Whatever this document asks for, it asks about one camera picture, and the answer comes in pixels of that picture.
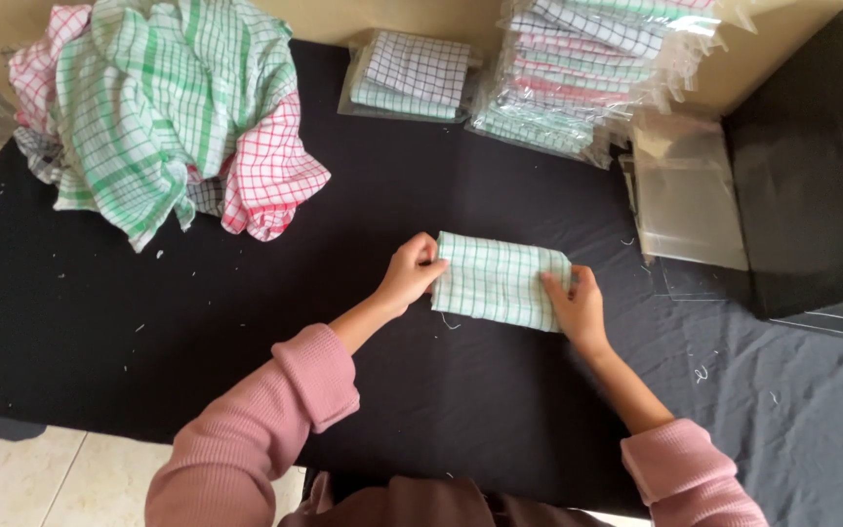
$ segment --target beige wall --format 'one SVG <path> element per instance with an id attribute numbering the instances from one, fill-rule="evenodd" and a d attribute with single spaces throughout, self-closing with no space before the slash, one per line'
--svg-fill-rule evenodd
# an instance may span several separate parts
<path id="1" fill-rule="evenodd" d="M 253 0 L 288 20 L 295 36 L 307 41 L 345 44 L 359 32 L 381 27 L 465 41 L 486 52 L 497 49 L 496 21 L 501 0 Z M 756 35 L 733 25 L 720 34 L 730 51 L 717 49 L 702 63 L 698 90 L 687 104 L 723 112 L 741 101 L 785 58 L 843 6 L 843 0 L 728 0 L 753 13 Z M 67 1 L 78 4 L 79 1 Z M 10 50 L 38 39 L 53 2 L 0 0 L 0 145 L 13 124 L 6 60 Z M 736 20 L 733 9 L 722 16 Z"/>

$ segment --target dish towel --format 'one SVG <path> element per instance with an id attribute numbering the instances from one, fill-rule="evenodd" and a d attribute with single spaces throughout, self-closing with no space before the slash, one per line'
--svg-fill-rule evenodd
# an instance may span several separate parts
<path id="1" fill-rule="evenodd" d="M 298 138 L 290 36 L 247 0 L 54 6 L 9 62 L 16 140 L 55 209 L 100 212 L 136 251 L 172 210 L 271 240 L 330 178 Z"/>
<path id="2" fill-rule="evenodd" d="M 571 262 L 561 252 L 442 231 L 438 257 L 451 264 L 435 281 L 432 310 L 561 331 L 539 278 L 548 271 L 570 286 Z"/>
<path id="3" fill-rule="evenodd" d="M 350 100 L 400 114 L 453 119 L 469 57 L 466 44 L 380 31 L 350 89 Z"/>

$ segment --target table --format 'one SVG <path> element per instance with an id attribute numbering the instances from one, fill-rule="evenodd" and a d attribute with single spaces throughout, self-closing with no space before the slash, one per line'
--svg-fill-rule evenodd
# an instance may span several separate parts
<path id="1" fill-rule="evenodd" d="M 199 216 L 143 254 L 0 152 L 0 416 L 170 442 L 273 342 L 371 293 L 392 251 L 445 230 L 547 246 L 591 265 L 615 349 L 736 461 L 777 525 L 843 524 L 843 340 L 732 302 L 657 295 L 617 172 L 462 126 L 337 115 L 347 52 L 295 41 L 305 147 L 330 183 L 273 242 Z M 160 258 L 158 250 L 164 253 Z M 626 429 L 558 335 L 441 315 L 425 301 L 355 355 L 361 409 L 298 462 L 644 515 Z M 700 380 L 695 369 L 707 372 Z"/>

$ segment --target stack of packaged towels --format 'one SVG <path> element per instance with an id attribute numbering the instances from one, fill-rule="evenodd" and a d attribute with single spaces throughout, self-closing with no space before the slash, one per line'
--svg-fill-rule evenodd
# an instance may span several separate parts
<path id="1" fill-rule="evenodd" d="M 338 113 L 463 120 L 470 61 L 467 44 L 376 30 L 367 46 L 353 50 Z"/>
<path id="2" fill-rule="evenodd" d="M 606 167 L 634 108 L 668 112 L 719 44 L 714 0 L 511 0 L 468 127 Z"/>
<path id="3" fill-rule="evenodd" d="M 298 137 L 286 23 L 247 0 L 54 6 L 8 63 L 18 147 L 56 210 L 91 210 L 141 251 L 174 212 L 266 241 L 330 178 Z"/>

